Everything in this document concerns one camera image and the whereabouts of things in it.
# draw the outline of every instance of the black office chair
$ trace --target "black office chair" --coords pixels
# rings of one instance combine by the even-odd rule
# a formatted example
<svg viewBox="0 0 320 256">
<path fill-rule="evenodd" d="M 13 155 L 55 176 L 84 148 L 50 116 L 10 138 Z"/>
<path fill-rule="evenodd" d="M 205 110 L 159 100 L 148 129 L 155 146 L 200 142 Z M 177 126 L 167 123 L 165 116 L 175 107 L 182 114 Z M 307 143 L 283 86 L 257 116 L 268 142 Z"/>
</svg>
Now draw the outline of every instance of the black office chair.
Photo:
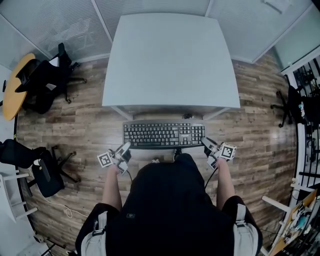
<svg viewBox="0 0 320 256">
<path fill-rule="evenodd" d="M 301 109 L 299 105 L 302 103 L 302 97 L 300 93 L 291 85 L 289 85 L 289 92 L 288 92 L 288 102 L 286 102 L 285 98 L 283 97 L 281 91 L 277 91 L 276 95 L 280 97 L 282 101 L 282 106 L 273 104 L 270 106 L 271 109 L 281 109 L 283 110 L 283 117 L 282 123 L 279 124 L 279 127 L 283 127 L 286 121 L 286 118 L 289 118 L 289 124 L 292 124 L 292 118 L 295 120 L 296 123 L 305 124 L 306 120 L 301 115 Z"/>
<path fill-rule="evenodd" d="M 39 114 L 47 112 L 54 99 L 60 94 L 65 94 L 65 100 L 70 104 L 68 98 L 67 84 L 70 81 L 86 83 L 84 78 L 70 77 L 76 67 L 69 58 L 63 43 L 58 46 L 59 52 L 54 58 L 58 58 L 59 66 L 51 65 L 47 60 L 39 62 L 30 60 L 25 67 L 17 74 L 21 85 L 15 90 L 16 93 L 28 92 L 28 96 L 36 96 L 35 104 L 24 102 L 24 109 L 31 109 Z"/>
<path fill-rule="evenodd" d="M 64 160 L 60 160 L 60 158 L 56 158 L 55 149 L 57 148 L 58 146 L 51 148 L 51 155 L 45 147 L 29 149 L 13 139 L 7 139 L 0 144 L 0 162 L 25 169 L 32 165 L 34 180 L 28 183 L 24 178 L 22 184 L 30 196 L 32 196 L 30 187 L 37 184 L 41 194 L 47 198 L 65 187 L 61 175 L 73 183 L 81 181 L 80 178 L 74 179 L 62 170 L 63 165 L 71 156 L 76 155 L 76 152 L 72 152 Z"/>
</svg>

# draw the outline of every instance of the keyboard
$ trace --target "keyboard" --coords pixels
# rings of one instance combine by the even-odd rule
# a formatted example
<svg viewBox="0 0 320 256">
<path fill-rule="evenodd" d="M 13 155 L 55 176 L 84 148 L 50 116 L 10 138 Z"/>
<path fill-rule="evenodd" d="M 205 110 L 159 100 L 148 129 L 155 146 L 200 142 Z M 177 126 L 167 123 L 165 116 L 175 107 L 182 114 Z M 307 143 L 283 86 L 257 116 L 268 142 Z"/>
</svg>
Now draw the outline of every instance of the keyboard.
<svg viewBox="0 0 320 256">
<path fill-rule="evenodd" d="M 123 123 L 123 143 L 131 149 L 177 149 L 202 146 L 204 121 L 194 119 L 136 120 Z"/>
</svg>

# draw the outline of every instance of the white wall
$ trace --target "white wall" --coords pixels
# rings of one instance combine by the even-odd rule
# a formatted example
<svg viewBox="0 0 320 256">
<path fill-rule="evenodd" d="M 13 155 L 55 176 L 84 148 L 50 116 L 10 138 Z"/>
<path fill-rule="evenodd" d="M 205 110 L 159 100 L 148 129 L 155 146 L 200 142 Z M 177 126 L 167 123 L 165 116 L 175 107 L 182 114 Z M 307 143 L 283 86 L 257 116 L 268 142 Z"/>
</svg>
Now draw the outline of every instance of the white wall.
<svg viewBox="0 0 320 256">
<path fill-rule="evenodd" d="M 320 11 L 314 6 L 274 48 L 285 69 L 319 45 Z"/>
<path fill-rule="evenodd" d="M 4 80 L 8 80 L 11 71 L 6 67 L 0 65 L 0 101 L 3 100 L 2 85 Z M 6 139 L 12 139 L 14 136 L 14 120 L 6 121 L 3 117 L 2 107 L 0 107 L 0 141 L 3 142 Z M 14 175 L 16 173 L 15 167 L 9 164 L 0 163 L 0 172 Z M 18 183 L 16 180 L 6 181 L 8 188 L 8 194 L 11 202 L 21 202 L 21 196 L 19 192 Z M 16 256 L 34 243 L 34 231 L 30 225 L 27 217 L 18 220 L 14 223 L 11 218 L 1 208 L 2 202 L 0 201 L 0 256 Z M 23 212 L 24 207 L 20 207 L 18 212 Z"/>
</svg>

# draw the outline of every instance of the floor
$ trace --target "floor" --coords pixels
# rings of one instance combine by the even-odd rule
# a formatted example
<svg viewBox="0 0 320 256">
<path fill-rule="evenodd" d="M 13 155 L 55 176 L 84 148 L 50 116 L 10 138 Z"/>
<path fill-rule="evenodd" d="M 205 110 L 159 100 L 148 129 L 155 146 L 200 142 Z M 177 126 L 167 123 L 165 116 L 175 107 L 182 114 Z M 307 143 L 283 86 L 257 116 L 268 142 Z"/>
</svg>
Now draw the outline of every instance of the floor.
<svg viewBox="0 0 320 256">
<path fill-rule="evenodd" d="M 70 209 L 88 215 L 94 205 L 102 199 L 106 169 L 102 169 L 97 155 L 107 149 L 116 149 L 122 143 L 122 122 L 124 118 L 108 107 L 101 107 L 104 80 L 108 59 L 87 62 L 81 65 L 74 76 L 84 77 L 87 84 L 71 84 L 69 95 L 72 101 L 67 104 L 63 96 L 57 98 L 49 112 L 39 115 L 22 110 L 18 116 L 17 139 L 30 148 L 59 145 L 60 154 L 66 156 L 76 151 L 76 156 L 64 170 L 73 177 L 81 177 L 81 183 L 65 184 L 65 189 L 45 201 L 35 186 L 33 197 L 26 198 L 29 208 L 37 207 L 31 215 L 37 232 L 68 250 L 74 248 L 77 234 L 86 217 L 74 212 L 69 218 L 65 214 Z M 276 91 L 284 95 L 288 92 L 285 79 L 271 52 L 256 64 L 233 62 L 241 109 L 223 113 L 206 125 L 207 136 L 218 142 L 236 145 L 237 152 L 229 164 L 236 193 L 241 196 L 261 229 L 276 232 L 281 212 L 261 200 L 267 195 L 283 204 L 290 197 L 291 178 L 296 162 L 296 128 L 285 125 L 279 128 L 282 113 L 270 109 L 270 104 L 280 104 Z M 208 109 L 170 108 L 142 109 L 137 119 L 180 119 L 184 111 L 195 115 Z M 203 147 L 186 149 L 194 158 L 199 171 L 206 181 L 211 169 L 207 169 Z M 161 161 L 171 161 L 173 150 L 132 150 L 129 162 L 131 175 L 148 164 L 154 157 Z M 127 175 L 119 177 L 122 202 L 130 191 Z M 207 193 L 216 203 L 217 176 L 207 186 Z M 264 245 L 268 246 L 274 234 L 262 231 Z M 55 247 L 53 255 L 65 255 L 63 249 Z"/>
</svg>

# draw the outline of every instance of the backpack strap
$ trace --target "backpack strap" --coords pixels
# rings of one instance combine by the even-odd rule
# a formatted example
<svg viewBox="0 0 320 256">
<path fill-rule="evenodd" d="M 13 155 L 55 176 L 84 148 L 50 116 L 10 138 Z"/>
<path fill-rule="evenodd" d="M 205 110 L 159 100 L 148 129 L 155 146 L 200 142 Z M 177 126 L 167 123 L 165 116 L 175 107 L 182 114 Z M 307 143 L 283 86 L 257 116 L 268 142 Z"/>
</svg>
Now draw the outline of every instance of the backpack strap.
<svg viewBox="0 0 320 256">
<path fill-rule="evenodd" d="M 233 225 L 233 256 L 255 256 L 258 250 L 258 231 L 251 223 L 245 222 L 246 206 L 238 203 L 236 221 Z"/>
<path fill-rule="evenodd" d="M 106 230 L 107 213 L 105 211 L 98 216 L 94 230 L 87 234 L 81 243 L 81 256 L 106 256 Z"/>
</svg>

